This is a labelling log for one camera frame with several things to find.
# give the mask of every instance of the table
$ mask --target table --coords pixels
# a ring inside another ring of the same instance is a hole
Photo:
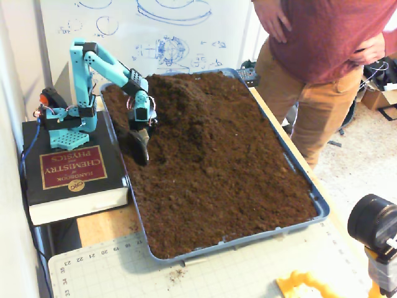
[[[362,245],[352,239],[347,233],[347,227],[343,226],[343,224],[339,220],[337,206],[335,206],[332,199],[327,195],[327,191],[320,185],[319,180],[314,175],[314,172],[309,167],[309,165],[302,157],[300,152],[297,150],[297,148],[294,146],[288,135],[284,132],[282,126],[277,123],[277,120],[275,119],[259,93],[256,91],[256,89],[250,88],[250,91],[255,97],[256,101],[259,103],[262,110],[268,116],[269,120],[273,123],[279,135],[283,138],[283,140],[291,149],[292,153],[300,162],[303,169],[308,173],[312,182],[323,194],[323,197],[331,208],[331,213],[328,220],[330,220],[332,224],[337,228],[337,231],[343,237],[344,241],[349,246],[353,254],[357,255],[359,261],[363,264],[363,268],[366,268],[368,259],[363,253]],[[78,218],[77,223],[82,247],[105,242],[118,237],[127,236],[141,230],[133,202],[119,209]]]

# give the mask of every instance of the red shirt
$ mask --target red shirt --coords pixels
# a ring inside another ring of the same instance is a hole
[[[383,31],[397,0],[282,0],[292,31],[287,43],[270,38],[274,58],[296,79],[328,83],[357,67],[357,47]],[[386,55],[397,52],[397,30],[384,32]]]

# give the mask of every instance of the white cutting mat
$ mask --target white cutting mat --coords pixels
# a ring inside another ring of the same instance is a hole
[[[54,298],[275,298],[282,297],[275,279],[296,269],[346,298],[367,298],[372,285],[329,220],[202,258],[185,267],[159,265],[135,233],[52,257]]]

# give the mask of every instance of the brown soil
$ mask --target brown soil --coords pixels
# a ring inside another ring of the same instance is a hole
[[[146,167],[135,164],[122,137],[127,96],[113,85],[104,99],[156,257],[317,216],[309,184],[290,169],[270,122],[238,80],[221,73],[147,80],[159,127]]]

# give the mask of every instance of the man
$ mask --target man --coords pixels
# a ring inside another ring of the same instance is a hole
[[[397,0],[252,1],[270,35],[256,63],[257,90],[280,123],[299,102],[291,138],[314,168],[352,105],[363,65],[397,52],[397,30],[383,32]]]

